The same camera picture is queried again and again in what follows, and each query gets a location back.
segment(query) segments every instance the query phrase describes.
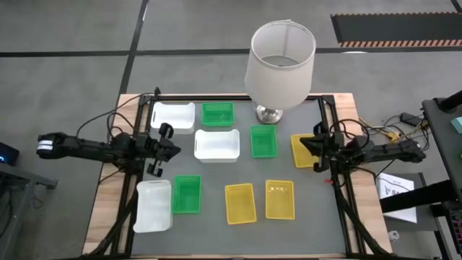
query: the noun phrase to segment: electronic device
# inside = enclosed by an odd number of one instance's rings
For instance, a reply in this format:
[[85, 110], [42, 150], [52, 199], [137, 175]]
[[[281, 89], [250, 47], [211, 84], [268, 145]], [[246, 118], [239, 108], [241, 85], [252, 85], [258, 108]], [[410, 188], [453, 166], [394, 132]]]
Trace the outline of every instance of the electronic device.
[[19, 151], [17, 149], [0, 142], [0, 163], [6, 163], [13, 166], [18, 157]]
[[270, 22], [255, 32], [244, 82], [261, 123], [276, 124], [284, 109], [308, 96], [315, 50], [313, 34], [291, 20]]

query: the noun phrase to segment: gray table surface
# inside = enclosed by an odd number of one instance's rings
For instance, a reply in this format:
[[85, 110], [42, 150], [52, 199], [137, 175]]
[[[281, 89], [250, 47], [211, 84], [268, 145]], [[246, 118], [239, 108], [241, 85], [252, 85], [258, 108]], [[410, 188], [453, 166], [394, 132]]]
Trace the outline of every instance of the gray table surface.
[[[318, 101], [305, 101], [286, 110], [276, 126], [279, 156], [254, 159], [250, 150], [250, 126], [258, 124], [252, 102], [235, 103], [232, 127], [201, 125], [201, 106], [196, 104], [196, 129], [240, 132], [240, 156], [234, 163], [199, 162], [193, 155], [194, 134], [176, 135], [172, 141], [182, 148], [169, 163], [162, 164], [162, 178], [173, 182], [176, 175], [201, 175], [201, 211], [174, 214], [173, 226], [165, 232], [135, 233], [133, 255], [189, 254], [331, 254], [344, 253], [339, 213], [333, 190], [324, 183], [330, 173], [296, 168], [290, 135], [313, 131], [321, 121]], [[154, 177], [145, 174], [144, 180]], [[291, 180], [295, 184], [295, 220], [265, 218], [265, 180]], [[252, 183], [257, 222], [228, 225], [225, 185]]]

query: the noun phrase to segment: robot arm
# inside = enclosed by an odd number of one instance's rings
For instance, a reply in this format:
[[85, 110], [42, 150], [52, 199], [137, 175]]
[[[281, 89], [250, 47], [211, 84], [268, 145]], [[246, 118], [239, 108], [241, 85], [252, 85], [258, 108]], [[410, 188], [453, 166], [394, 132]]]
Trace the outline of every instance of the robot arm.
[[148, 134], [140, 134], [133, 138], [127, 133], [113, 137], [109, 144], [68, 136], [65, 133], [50, 133], [38, 137], [37, 154], [43, 159], [60, 159], [63, 157], [78, 157], [96, 160], [102, 163], [112, 163], [123, 170], [130, 161], [136, 158], [155, 159], [154, 165], [148, 167], [148, 173], [157, 177], [162, 175], [162, 169], [155, 169], [157, 164], [168, 162], [177, 155], [181, 148], [170, 140], [173, 127], [163, 123], [159, 129], [160, 139], [151, 138]]
[[365, 136], [356, 136], [346, 146], [344, 135], [334, 132], [332, 135], [319, 123], [315, 126], [314, 137], [300, 138], [300, 142], [320, 158], [313, 170], [323, 172], [329, 169], [331, 159], [340, 162], [345, 170], [358, 166], [361, 163], [380, 162], [384, 160], [401, 160], [404, 162], [420, 163], [426, 158], [419, 144], [412, 139], [404, 140], [398, 144], [374, 145]]

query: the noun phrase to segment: white plastic basket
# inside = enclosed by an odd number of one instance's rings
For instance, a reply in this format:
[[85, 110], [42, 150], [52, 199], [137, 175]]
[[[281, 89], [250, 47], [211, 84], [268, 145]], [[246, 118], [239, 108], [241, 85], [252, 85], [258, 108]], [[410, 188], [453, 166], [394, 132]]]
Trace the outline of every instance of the white plastic basket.
[[194, 103], [187, 105], [167, 105], [156, 102], [152, 109], [151, 127], [158, 132], [162, 123], [168, 123], [173, 127], [174, 134], [194, 133], [194, 119], [196, 106]]
[[194, 142], [194, 156], [203, 163], [234, 163], [240, 154], [239, 131], [198, 130]]
[[172, 227], [172, 184], [168, 180], [142, 181], [138, 191], [136, 233], [166, 231]]

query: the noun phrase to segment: yellow tray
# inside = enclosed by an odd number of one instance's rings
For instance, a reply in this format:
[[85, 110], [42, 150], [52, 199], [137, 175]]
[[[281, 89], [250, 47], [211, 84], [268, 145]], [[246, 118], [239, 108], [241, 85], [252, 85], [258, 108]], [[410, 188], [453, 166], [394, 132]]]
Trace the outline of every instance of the yellow tray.
[[252, 183], [225, 186], [228, 225], [257, 221]]
[[294, 183], [292, 181], [266, 180], [266, 218], [295, 219]]
[[293, 134], [290, 136], [295, 167], [312, 167], [315, 163], [319, 162], [319, 157], [311, 155], [311, 152], [300, 142], [300, 137], [314, 137], [314, 134]]

